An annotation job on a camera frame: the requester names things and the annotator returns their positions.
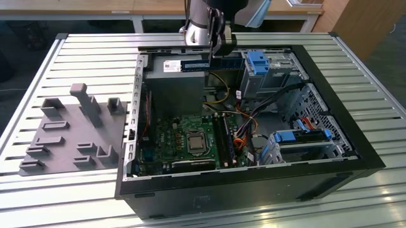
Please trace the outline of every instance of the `aluminum extrusion table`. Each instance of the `aluminum extrusion table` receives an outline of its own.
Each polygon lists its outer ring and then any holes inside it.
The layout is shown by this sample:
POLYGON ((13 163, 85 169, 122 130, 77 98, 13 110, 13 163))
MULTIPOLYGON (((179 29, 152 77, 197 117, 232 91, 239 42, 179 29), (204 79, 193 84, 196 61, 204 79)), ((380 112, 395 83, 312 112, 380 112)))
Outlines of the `aluminum extrusion table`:
POLYGON ((88 34, 58 37, 0 138, 1 227, 399 227, 406 220, 406 112, 339 38, 324 33, 239 33, 239 45, 304 45, 386 169, 325 198, 265 207, 141 221, 113 199, 116 169, 20 177, 45 97, 64 104, 72 83, 98 102, 118 97, 130 108, 140 46, 183 46, 179 34, 88 34))

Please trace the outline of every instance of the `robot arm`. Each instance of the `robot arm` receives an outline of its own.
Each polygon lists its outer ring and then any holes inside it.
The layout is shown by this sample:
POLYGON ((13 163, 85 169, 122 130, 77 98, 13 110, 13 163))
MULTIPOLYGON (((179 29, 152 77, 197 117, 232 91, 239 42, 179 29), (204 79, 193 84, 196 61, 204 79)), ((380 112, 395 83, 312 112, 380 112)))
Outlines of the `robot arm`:
POLYGON ((271 0, 189 0, 187 10, 187 45, 209 45, 211 60, 228 55, 236 39, 233 24, 259 27, 271 0))

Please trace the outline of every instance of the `yellow wire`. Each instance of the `yellow wire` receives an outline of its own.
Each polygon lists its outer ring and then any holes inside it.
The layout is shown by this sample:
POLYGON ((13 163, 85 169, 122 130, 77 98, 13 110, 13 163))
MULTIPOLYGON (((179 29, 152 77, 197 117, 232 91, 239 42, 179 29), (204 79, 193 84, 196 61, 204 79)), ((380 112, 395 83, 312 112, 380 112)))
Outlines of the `yellow wire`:
POLYGON ((205 107, 213 111, 215 113, 233 113, 233 114, 239 114, 237 112, 232 112, 232 111, 216 111, 215 109, 212 109, 209 106, 205 105, 205 107))
MULTIPOLYGON (((240 113, 240 114, 243 114, 245 117, 249 117, 249 115, 247 115, 245 113, 243 113, 237 108, 235 108, 235 110, 240 113)), ((253 129, 253 131, 252 131, 252 134, 253 133, 256 133, 256 130, 257 130, 257 122, 256 122, 256 120, 252 118, 252 121, 255 122, 255 129, 253 129)))
POLYGON ((215 73, 212 73, 212 72, 209 72, 220 81, 221 81, 221 83, 224 84, 224 86, 225 86, 225 88, 227 88, 227 95, 225 95, 225 97, 221 99, 221 100, 219 100, 219 101, 207 101, 207 102, 203 102, 203 104, 219 104, 219 103, 221 103, 223 101, 225 101, 227 99, 228 99, 228 96, 229 96, 229 88, 228 88, 228 85, 227 85, 227 83, 225 83, 225 81, 220 78, 220 76, 219 75, 216 75, 215 73))

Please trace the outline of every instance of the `gray fixture plate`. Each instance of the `gray fixture plate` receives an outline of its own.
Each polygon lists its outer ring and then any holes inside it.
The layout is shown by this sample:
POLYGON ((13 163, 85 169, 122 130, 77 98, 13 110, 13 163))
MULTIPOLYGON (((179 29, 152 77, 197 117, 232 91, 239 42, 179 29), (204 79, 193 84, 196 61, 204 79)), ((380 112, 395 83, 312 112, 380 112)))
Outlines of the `gray fixture plate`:
MULTIPOLYGON (((121 102, 121 105, 122 109, 126 110, 126 103, 121 102)), ((30 147, 37 146, 34 142, 38 138, 45 139, 52 137, 62 137, 64 142, 60 144, 45 145, 50 151, 48 156, 36 156, 33 158, 26 154, 22 162, 40 160, 44 163, 44 167, 42 169, 29 169, 29 171, 20 169, 18 175, 30 176, 61 172, 112 169, 117 167, 117 162, 104 164, 101 163, 100 159, 96 157, 96 150, 92 152, 80 153, 76 149, 77 144, 92 142, 96 147, 100 146, 105 152, 108 152, 109 145, 112 145, 114 153, 121 151, 125 112, 122 114, 110 115, 106 103, 98 103, 98 106, 101 110, 98 117, 102 121, 102 127, 100 128, 93 127, 88 118, 80 111, 78 104, 65 104, 64 108, 58 109, 61 118, 57 117, 56 119, 52 118, 52 120, 49 120, 45 115, 42 116, 42 120, 40 122, 30 147), (44 131, 44 124, 52 123, 54 121, 66 121, 69 123, 69 127, 44 131), (93 160, 92 164, 88 166, 78 165, 77 167, 73 164, 74 158, 88 155, 93 160)))

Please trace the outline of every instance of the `black cable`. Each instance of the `black cable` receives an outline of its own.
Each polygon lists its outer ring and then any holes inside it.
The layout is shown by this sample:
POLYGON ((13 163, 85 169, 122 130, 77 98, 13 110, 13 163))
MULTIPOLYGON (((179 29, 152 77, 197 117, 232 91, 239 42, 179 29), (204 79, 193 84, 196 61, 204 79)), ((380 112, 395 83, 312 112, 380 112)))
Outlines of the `black cable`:
POLYGON ((264 138, 265 140, 268 140, 268 137, 267 137, 265 135, 263 135, 263 134, 257 134, 256 137, 261 137, 261 138, 264 138))
POLYGON ((252 111, 249 113, 249 118, 247 119, 247 121, 243 123, 243 125, 240 126, 240 128, 237 130, 237 135, 236 135, 237 138, 240 138, 243 136, 244 132, 247 131, 247 126, 249 125, 251 119, 260 113, 260 111, 264 110, 264 108, 268 105, 275 103, 279 100, 279 98, 284 95, 285 92, 288 92, 293 89, 301 89, 304 85, 305 85, 305 83, 300 82, 300 83, 285 86, 283 89, 280 89, 276 93, 273 93, 268 98, 265 98, 259 103, 259 105, 252 109, 252 111))
POLYGON ((249 124, 245 134, 247 134, 247 143, 248 143, 248 153, 251 153, 251 155, 253 156, 253 161, 251 162, 251 164, 253 163, 253 165, 255 165, 256 164, 256 155, 255 155, 255 148, 253 148, 253 143, 252 143, 251 128, 252 128, 252 126, 249 124))
POLYGON ((224 110, 219 110, 217 108, 215 108, 212 105, 209 104, 204 104, 207 107, 209 107, 212 109, 212 111, 221 113, 221 112, 229 112, 229 110, 225 108, 224 110))
POLYGON ((185 16, 185 23, 184 23, 184 29, 187 30, 189 27, 189 13, 191 13, 191 0, 184 0, 184 16, 185 16))

